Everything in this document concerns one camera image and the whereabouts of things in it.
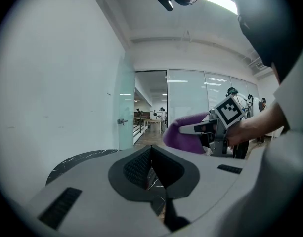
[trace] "black marble table edge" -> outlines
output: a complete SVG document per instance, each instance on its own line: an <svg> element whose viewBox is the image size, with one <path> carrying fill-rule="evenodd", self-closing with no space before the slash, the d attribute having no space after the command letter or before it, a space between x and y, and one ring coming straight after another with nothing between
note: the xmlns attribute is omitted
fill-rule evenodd
<svg viewBox="0 0 303 237"><path fill-rule="evenodd" d="M106 156L109 154L116 153L118 151L121 151L120 149L102 149L102 150L96 150L96 151L90 151L86 153L82 153L79 155L72 156L63 162L61 162L59 165L57 165L56 168L51 171L49 174L46 185L51 183L53 180L57 179L59 176L70 170L71 168L75 167L76 165L80 164L81 162L84 162L86 160L90 160L97 157Z"/></svg>

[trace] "doorway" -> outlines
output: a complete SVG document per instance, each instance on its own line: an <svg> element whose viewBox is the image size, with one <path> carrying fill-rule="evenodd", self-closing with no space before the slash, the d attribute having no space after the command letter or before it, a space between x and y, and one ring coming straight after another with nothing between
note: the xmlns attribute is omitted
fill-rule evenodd
<svg viewBox="0 0 303 237"><path fill-rule="evenodd" d="M134 145L165 145L163 134L168 127L167 96L166 70L136 72Z"/></svg>

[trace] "black rubber pad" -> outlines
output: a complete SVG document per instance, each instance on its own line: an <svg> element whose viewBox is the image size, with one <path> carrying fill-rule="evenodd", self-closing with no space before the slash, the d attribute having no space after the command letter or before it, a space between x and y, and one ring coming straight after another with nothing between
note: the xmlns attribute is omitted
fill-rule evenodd
<svg viewBox="0 0 303 237"><path fill-rule="evenodd" d="M231 172L231 173L235 173L238 175L241 173L241 170L242 170L242 168L236 168L236 167L232 167L232 166L228 166L228 165L224 165L224 164L219 165L217 168Z"/></svg>
<svg viewBox="0 0 303 237"><path fill-rule="evenodd" d="M57 229L73 204L77 201L81 192L78 189L67 188L39 217L39 220L49 227Z"/></svg>

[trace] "person's arm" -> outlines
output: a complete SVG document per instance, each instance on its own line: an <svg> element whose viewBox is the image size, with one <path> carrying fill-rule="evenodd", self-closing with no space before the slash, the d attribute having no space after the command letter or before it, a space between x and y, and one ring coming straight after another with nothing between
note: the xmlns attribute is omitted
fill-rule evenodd
<svg viewBox="0 0 303 237"><path fill-rule="evenodd" d="M264 136L286 125L286 120L278 103L257 116L242 120L229 128L226 138L228 145L234 146L242 142Z"/></svg>

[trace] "glass door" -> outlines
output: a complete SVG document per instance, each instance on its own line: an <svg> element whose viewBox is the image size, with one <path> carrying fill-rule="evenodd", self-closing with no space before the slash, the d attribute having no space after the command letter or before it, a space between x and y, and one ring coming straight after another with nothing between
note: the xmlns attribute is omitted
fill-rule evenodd
<svg viewBox="0 0 303 237"><path fill-rule="evenodd" d="M119 149L133 147L133 113L135 98L135 70L130 59L125 56L120 61L118 71L118 81L116 87L119 87L118 99L118 142Z"/></svg>

